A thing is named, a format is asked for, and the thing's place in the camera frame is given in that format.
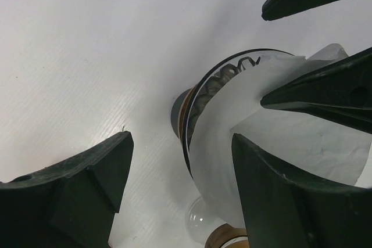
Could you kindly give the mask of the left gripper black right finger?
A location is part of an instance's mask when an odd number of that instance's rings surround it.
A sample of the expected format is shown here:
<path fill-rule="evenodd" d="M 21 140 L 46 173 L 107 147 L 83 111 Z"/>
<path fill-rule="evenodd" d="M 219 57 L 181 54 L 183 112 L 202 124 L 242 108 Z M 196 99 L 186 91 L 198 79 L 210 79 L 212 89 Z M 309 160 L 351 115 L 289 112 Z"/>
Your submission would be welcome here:
<path fill-rule="evenodd" d="M 370 247 L 371 190 L 318 177 L 234 134 L 251 247 Z"/>

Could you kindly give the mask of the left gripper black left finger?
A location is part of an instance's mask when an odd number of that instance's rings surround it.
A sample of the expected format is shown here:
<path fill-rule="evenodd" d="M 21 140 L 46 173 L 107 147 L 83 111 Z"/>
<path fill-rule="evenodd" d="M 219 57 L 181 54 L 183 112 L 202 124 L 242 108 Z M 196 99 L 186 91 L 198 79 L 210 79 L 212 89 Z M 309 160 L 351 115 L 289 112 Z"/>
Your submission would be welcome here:
<path fill-rule="evenodd" d="M 2 247 L 108 247 L 133 156 L 130 132 L 1 184 Z"/>

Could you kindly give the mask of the white paper coffee filter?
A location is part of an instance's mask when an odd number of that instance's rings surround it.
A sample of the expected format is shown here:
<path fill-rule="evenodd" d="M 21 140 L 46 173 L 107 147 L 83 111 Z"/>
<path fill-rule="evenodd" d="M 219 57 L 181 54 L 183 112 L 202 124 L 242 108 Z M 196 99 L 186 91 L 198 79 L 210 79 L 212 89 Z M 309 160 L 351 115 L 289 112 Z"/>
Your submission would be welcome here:
<path fill-rule="evenodd" d="M 233 58 L 238 72 L 207 103 L 189 143 L 193 180 L 219 218 L 236 228 L 245 225 L 231 151 L 236 133 L 314 175 L 359 184 L 370 153 L 370 134 L 308 114 L 260 106 L 261 98 L 272 90 L 346 57 L 340 44 L 330 44 L 310 58 L 279 51 Z"/>

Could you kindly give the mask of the grey swirled glass dripper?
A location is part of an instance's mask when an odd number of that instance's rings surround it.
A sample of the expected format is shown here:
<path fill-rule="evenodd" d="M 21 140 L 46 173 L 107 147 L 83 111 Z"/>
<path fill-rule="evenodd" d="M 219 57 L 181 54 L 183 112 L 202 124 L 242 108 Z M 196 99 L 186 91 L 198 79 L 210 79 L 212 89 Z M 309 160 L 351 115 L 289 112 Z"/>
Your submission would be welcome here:
<path fill-rule="evenodd" d="M 207 103 L 235 76 L 249 67 L 255 67 L 264 60 L 264 56 L 292 56 L 293 54 L 277 49 L 259 48 L 236 53 L 216 64 L 205 76 L 190 88 L 179 115 L 179 140 L 189 172 L 189 145 L 194 133 L 196 121 Z"/>

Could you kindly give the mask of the clear glass carafe wooden collar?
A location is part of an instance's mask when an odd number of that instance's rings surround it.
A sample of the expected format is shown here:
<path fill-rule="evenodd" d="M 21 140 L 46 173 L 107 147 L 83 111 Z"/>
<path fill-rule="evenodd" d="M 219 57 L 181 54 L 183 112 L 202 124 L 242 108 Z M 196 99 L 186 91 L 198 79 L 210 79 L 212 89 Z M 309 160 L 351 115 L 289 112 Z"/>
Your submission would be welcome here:
<path fill-rule="evenodd" d="M 205 203 L 202 196 L 191 204 L 185 217 L 185 227 L 190 238 L 202 247 L 212 232 L 224 223 Z"/>

